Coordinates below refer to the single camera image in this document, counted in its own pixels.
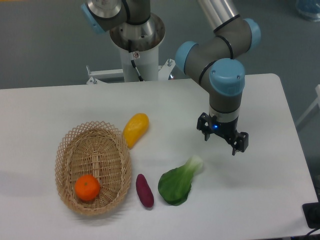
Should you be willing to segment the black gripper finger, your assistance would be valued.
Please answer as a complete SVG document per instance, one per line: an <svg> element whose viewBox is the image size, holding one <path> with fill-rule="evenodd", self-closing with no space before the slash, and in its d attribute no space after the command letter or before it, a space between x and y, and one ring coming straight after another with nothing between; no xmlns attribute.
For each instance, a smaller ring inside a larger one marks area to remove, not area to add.
<svg viewBox="0 0 320 240"><path fill-rule="evenodd" d="M237 152L244 153L249 146L249 134L247 132L236 132L235 138L231 141L232 155Z"/></svg>
<svg viewBox="0 0 320 240"><path fill-rule="evenodd" d="M203 112L197 119L196 129L201 131L204 135L204 140L208 141L210 135L213 133L211 117Z"/></svg>

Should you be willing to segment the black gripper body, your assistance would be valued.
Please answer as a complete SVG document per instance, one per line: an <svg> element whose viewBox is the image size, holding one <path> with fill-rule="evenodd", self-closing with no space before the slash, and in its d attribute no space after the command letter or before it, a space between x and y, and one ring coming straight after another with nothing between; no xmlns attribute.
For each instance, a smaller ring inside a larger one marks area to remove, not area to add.
<svg viewBox="0 0 320 240"><path fill-rule="evenodd" d="M211 134L215 134L223 139L229 145L234 145L237 142L237 124L238 117L230 122L219 122L217 121L217 117L207 116L209 132L206 134L206 140L210 138Z"/></svg>

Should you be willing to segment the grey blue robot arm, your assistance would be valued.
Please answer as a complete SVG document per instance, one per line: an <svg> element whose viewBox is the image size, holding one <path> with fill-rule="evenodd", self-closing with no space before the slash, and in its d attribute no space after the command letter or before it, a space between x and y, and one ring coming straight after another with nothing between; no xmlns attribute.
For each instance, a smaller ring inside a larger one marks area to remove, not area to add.
<svg viewBox="0 0 320 240"><path fill-rule="evenodd" d="M199 1L214 37L205 44L183 43L175 54L176 66L209 94L209 113L202 113L197 129L208 139L215 134L244 152L249 135L237 131L245 69L237 57L261 40L259 25L241 18L230 0ZM148 0L87 0L81 10L97 34L109 33L120 52L124 80L159 80L159 45L165 37L163 21Z"/></svg>

